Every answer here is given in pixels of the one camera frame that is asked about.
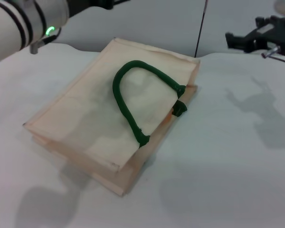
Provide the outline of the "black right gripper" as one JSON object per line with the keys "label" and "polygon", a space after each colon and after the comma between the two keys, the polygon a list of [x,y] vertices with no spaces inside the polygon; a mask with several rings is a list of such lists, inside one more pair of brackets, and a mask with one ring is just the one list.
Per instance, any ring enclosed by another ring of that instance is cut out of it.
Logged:
{"label": "black right gripper", "polygon": [[253,30],[246,36],[226,33],[228,48],[251,53],[257,50],[270,50],[278,46],[279,53],[285,53],[285,17],[256,17],[255,22],[257,26],[263,27]]}

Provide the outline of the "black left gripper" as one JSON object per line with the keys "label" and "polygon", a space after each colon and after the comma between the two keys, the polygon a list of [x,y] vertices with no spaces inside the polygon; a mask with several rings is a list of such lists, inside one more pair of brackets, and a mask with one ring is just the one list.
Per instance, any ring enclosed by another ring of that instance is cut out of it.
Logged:
{"label": "black left gripper", "polygon": [[76,14],[86,10],[90,7],[100,7],[106,10],[112,10],[114,6],[128,2],[130,0],[66,0],[69,17],[73,17]]}

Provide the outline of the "beige tote bag green handles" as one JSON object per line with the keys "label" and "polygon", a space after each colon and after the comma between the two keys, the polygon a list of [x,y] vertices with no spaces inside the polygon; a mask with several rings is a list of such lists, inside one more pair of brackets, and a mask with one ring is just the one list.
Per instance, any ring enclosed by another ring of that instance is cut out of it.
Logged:
{"label": "beige tote bag green handles", "polygon": [[[199,67],[197,58],[114,38],[24,127],[38,144],[123,196],[187,111]],[[175,120],[165,124],[172,108]]]}

